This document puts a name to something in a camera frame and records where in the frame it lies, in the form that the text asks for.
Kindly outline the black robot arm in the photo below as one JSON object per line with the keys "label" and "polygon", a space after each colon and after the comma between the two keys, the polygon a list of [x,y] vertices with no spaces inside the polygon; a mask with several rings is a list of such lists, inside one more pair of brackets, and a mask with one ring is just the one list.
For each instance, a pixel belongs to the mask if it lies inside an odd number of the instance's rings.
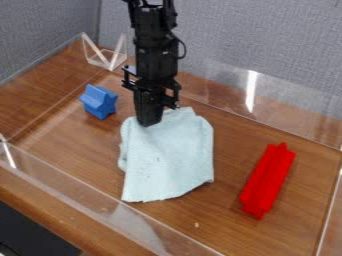
{"label": "black robot arm", "polygon": [[177,75],[179,45],[172,33],[177,26],[173,0],[149,4],[147,0],[123,0],[128,5],[131,27],[135,31],[136,65],[124,65],[121,86],[133,92],[137,122],[148,127],[161,121],[164,108],[177,108],[181,86]]}

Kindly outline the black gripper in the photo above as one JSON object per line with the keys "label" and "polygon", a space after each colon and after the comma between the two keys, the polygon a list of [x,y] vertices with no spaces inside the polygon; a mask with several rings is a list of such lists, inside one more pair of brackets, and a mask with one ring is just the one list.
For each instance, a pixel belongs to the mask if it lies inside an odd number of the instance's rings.
{"label": "black gripper", "polygon": [[124,78],[121,86],[133,92],[136,118],[139,124],[148,127],[161,120],[163,107],[179,107],[181,86],[173,77],[147,80],[137,76],[136,67],[125,64],[121,67]]}

